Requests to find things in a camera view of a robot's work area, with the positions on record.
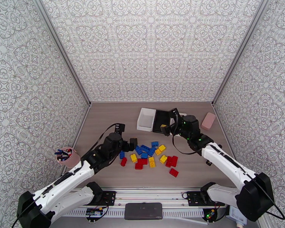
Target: pen holder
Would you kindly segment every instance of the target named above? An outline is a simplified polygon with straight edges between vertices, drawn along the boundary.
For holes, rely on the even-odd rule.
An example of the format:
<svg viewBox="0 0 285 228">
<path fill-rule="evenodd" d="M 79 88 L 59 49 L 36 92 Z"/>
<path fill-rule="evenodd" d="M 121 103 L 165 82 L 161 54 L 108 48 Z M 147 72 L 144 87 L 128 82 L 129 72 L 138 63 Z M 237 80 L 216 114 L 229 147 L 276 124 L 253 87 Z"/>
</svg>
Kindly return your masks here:
<svg viewBox="0 0 285 228">
<path fill-rule="evenodd" d="M 72 147 L 61 148 L 61 150 L 63 150 L 63 151 L 67 151 L 68 149 L 72 150 L 72 154 L 70 155 L 70 157 L 67 160 L 59 161 L 58 157 L 60 157 L 60 155 L 57 155 L 56 159 L 60 165 L 65 165 L 68 168 L 73 168 L 73 167 L 75 167 L 75 165 L 77 165 L 80 162 L 81 158 L 80 158 L 79 154 L 77 154 L 76 150 L 74 150 Z"/>
</svg>

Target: pink eraser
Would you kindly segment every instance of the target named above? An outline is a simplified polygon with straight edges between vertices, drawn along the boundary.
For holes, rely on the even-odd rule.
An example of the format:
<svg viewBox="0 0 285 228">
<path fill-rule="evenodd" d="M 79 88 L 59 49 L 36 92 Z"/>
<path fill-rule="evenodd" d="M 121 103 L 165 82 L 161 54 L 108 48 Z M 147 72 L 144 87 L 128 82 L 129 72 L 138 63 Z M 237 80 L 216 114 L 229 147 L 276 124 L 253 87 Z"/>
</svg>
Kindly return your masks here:
<svg viewBox="0 0 285 228">
<path fill-rule="evenodd" d="M 201 128 L 209 130 L 215 120 L 216 116 L 213 113 L 207 113 L 205 116 L 205 119 L 203 120 L 201 124 Z"/>
</svg>

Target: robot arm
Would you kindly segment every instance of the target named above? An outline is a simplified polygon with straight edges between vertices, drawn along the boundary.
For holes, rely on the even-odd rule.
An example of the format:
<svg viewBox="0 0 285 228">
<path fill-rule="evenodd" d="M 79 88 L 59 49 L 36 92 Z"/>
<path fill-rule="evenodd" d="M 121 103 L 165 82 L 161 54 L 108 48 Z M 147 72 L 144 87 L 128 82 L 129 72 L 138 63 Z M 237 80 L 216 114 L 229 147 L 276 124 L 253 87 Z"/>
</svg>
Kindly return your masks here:
<svg viewBox="0 0 285 228">
<path fill-rule="evenodd" d="M 102 190 L 95 182 L 87 184 L 76 193 L 70 194 L 70 191 L 112 164 L 121 150 L 128 152 L 135 149 L 137 138 L 131 138 L 130 143 L 124 141 L 121 135 L 125 125 L 114 125 L 115 132 L 110 133 L 103 144 L 96 146 L 96 143 L 73 169 L 43 189 L 33 194 L 27 191 L 20 196 L 17 217 L 23 228 L 48 228 L 69 211 L 100 200 Z"/>
<path fill-rule="evenodd" d="M 193 153 L 181 153 L 197 153 L 203 156 L 207 159 L 208 165 L 213 163 L 236 186 L 236 188 L 223 187 L 210 182 L 201 188 L 205 201 L 219 201 L 237 207 L 251 221 L 256 221 L 269 208 L 275 206 L 282 215 L 282 218 L 279 218 L 285 219 L 283 213 L 274 203 L 271 182 L 266 174 L 256 174 L 224 152 L 220 145 L 201 133 L 195 116 L 181 117 L 177 108 L 172 109 L 169 113 L 175 123 L 170 126 L 162 125 L 161 131 L 166 136 L 169 136 L 170 133 L 173 134 L 173 144 L 174 136 L 179 134 L 187 140 L 188 145 L 194 151 Z"/>
</svg>

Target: gray patterned wall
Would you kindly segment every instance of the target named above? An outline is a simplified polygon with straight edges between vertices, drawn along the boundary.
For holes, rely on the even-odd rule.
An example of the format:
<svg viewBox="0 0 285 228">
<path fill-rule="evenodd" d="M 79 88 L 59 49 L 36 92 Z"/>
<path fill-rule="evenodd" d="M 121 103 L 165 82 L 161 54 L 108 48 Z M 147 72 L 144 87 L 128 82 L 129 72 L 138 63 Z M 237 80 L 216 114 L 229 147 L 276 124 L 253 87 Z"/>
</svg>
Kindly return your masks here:
<svg viewBox="0 0 285 228">
<path fill-rule="evenodd" d="M 215 107 L 237 159 L 271 178 L 285 213 L 285 0 L 271 1 Z"/>
<path fill-rule="evenodd" d="M 260 0 L 43 0 L 95 101 L 211 101 Z"/>
<path fill-rule="evenodd" d="M 57 147 L 71 145 L 87 103 L 31 0 L 0 0 L 0 227 L 19 195 L 57 178 Z"/>
</svg>

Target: red toy brick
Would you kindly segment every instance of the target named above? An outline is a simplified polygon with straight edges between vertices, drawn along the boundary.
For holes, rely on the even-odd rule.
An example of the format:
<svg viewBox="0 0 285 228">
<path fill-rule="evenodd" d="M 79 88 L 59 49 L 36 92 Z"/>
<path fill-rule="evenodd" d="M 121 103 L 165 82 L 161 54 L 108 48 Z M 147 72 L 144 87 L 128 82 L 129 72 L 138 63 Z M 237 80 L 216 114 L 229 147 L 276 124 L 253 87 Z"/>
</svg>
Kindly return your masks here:
<svg viewBox="0 0 285 228">
<path fill-rule="evenodd" d="M 143 165 L 140 163 L 135 164 L 135 169 L 143 169 Z"/>
<path fill-rule="evenodd" d="M 172 156 L 171 166 L 176 167 L 176 165 L 177 165 L 177 160 L 178 160 L 178 157 Z"/>
<path fill-rule="evenodd" d="M 167 166 L 168 168 L 171 167 L 171 161 L 172 161 L 172 157 L 168 156 L 167 163 L 166 163 L 166 166 Z"/>
<path fill-rule="evenodd" d="M 177 177 L 177 175 L 178 175 L 178 171 L 175 170 L 175 169 L 173 169 L 173 168 L 171 168 L 171 170 L 170 170 L 169 173 L 170 173 L 171 175 L 173 175 L 174 177 Z"/>
<path fill-rule="evenodd" d="M 148 164 L 148 159 L 139 158 L 138 159 L 138 164 L 140 164 L 140 165 L 147 165 Z"/>
<path fill-rule="evenodd" d="M 127 159 L 126 159 L 126 157 L 122 158 L 122 161 L 121 161 L 121 166 L 125 167 L 125 165 L 126 165 L 126 162 L 127 162 Z"/>
</svg>

